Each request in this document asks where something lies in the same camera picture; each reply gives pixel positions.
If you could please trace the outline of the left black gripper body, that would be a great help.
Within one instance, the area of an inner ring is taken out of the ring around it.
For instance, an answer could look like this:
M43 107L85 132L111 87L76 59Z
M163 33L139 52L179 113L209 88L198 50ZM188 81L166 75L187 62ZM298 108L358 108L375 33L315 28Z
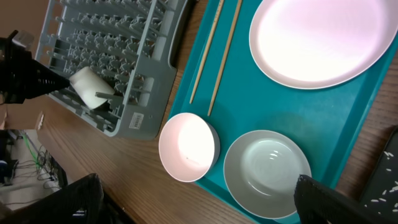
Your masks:
M1 104L23 104L33 99L34 92L28 86L32 73L32 53L29 50L32 36L14 30L8 37L1 37Z

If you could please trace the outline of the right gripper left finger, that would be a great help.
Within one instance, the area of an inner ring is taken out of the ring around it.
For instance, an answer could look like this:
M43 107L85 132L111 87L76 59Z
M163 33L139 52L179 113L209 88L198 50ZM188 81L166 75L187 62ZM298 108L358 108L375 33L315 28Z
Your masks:
M11 212L1 224L96 223L103 201L97 174L89 174L24 208Z

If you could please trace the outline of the grey bowl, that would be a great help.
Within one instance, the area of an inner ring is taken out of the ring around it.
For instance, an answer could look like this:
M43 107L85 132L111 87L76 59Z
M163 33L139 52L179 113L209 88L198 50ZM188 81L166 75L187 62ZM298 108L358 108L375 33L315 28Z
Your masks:
M281 220L297 213L294 193L302 174L312 172L301 148L269 130L241 135L224 159L223 175L231 196L259 218Z

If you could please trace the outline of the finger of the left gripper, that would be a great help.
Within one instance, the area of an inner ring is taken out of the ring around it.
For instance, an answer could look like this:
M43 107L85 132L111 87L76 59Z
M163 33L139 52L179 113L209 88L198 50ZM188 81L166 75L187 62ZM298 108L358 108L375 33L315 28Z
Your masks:
M36 98L70 86L70 81L36 60L28 65L27 97Z

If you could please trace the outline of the small pink saucer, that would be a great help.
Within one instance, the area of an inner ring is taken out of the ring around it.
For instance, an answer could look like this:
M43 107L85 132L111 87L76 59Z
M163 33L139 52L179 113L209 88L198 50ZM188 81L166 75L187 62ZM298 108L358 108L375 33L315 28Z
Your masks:
M221 151L215 128L193 113L171 117L159 137L159 156L167 173L180 182L195 182L216 164Z

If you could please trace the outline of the large white plate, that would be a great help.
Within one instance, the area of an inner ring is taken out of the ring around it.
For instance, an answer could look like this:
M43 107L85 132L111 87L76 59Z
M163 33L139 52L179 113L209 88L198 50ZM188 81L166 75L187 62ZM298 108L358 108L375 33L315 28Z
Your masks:
M347 82L374 65L397 34L397 0L262 1L249 30L258 68L291 88Z

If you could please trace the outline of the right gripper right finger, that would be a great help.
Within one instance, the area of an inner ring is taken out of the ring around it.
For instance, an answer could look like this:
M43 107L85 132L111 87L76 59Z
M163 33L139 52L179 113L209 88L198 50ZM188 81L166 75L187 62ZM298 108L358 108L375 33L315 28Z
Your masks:
M294 202L301 224L396 224L307 175L299 175Z

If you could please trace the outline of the black tray with rice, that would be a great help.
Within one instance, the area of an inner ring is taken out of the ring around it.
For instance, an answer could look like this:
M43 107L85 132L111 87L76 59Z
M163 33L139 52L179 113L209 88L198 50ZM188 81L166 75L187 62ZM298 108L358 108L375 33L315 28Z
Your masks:
M397 223L397 127L389 136L360 204L370 212Z

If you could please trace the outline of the grey plastic dish rack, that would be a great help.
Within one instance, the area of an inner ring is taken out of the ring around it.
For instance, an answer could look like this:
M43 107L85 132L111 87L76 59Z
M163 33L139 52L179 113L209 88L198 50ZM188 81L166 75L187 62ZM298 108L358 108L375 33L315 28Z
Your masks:
M50 97L110 137L154 139L177 74L190 0L50 0L35 59L69 78L92 69L113 89L97 109L75 87Z

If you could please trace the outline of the wooden chopstick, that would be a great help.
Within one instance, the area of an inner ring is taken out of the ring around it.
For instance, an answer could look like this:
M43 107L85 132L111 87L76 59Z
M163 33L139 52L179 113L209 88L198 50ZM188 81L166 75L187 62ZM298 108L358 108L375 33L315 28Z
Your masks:
M199 69L198 69L198 72L197 72L197 76L196 76L195 83L194 83L194 86L193 86L192 94L191 94L191 97L190 97L190 104L193 103L193 100L194 100L194 97L195 97L195 93L197 92L197 88L198 88L198 85L199 85L199 82L200 82L201 75L203 73L203 69L204 69L204 66L205 66L205 63L206 63L208 52L209 52L210 47L211 47L211 43L212 43L212 40L213 40L213 36L214 36L215 30L216 30L219 18L220 18L220 14L221 14L223 5L224 5L224 0L220 0L219 3L218 3L218 7L217 7L217 10L216 10L216 13L215 13L215 18L213 19L213 22L212 22L212 25L211 25L210 33L208 35L208 38L207 38L207 41L206 41L206 44L205 44L203 55L202 55L202 58L201 58L201 61L200 61L200 66L199 66Z
M225 67L225 64L226 64L226 61L227 61L227 58L228 58L229 48L230 48L231 43L232 43L232 39L233 39L233 35L234 35L234 31L235 31L236 24L237 24L237 21L238 21L239 12L241 10L242 3L243 3L243 0L238 0L237 1L236 10L234 12L233 21L231 23L231 27L230 27L230 30L229 30L229 35L228 35L228 39L226 41L226 46L224 48L223 58L221 60L220 67L219 67L219 70L218 70L218 75L217 75L217 78L216 78L215 87L213 89L213 94L212 94L212 97L211 97L211 101L210 101L210 105L209 105L209 108L208 108L207 116L211 115L211 112L212 112L212 109L213 109L213 106L214 106L214 103L215 103L215 100L216 100L216 96L217 96L218 89L219 89L219 86L220 86L220 83L221 83L221 79L222 79L222 76L223 76L224 67Z

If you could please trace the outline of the white cup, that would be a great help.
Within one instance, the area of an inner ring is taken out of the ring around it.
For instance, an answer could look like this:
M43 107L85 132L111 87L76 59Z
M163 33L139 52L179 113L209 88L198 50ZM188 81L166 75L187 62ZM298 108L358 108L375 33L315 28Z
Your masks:
M90 67L84 67L69 78L71 86L89 109L95 109L106 102L96 93L115 94L115 90L100 78Z

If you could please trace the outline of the teal serving tray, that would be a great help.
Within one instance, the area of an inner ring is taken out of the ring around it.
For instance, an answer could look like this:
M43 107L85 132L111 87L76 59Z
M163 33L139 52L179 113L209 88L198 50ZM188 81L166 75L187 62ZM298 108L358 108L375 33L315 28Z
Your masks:
M237 1L225 1L193 103L190 97L219 1L209 1L179 90L172 116L201 116L217 131L221 152L198 185L256 223L231 196L223 175L228 148L240 135L258 129L281 133L306 155L312 176L335 187L355 144L373 99L397 51L397 34L384 55L357 77L328 88L303 90L281 85L256 65L249 48L249 30L262 1L243 1L228 58L210 116L207 116Z

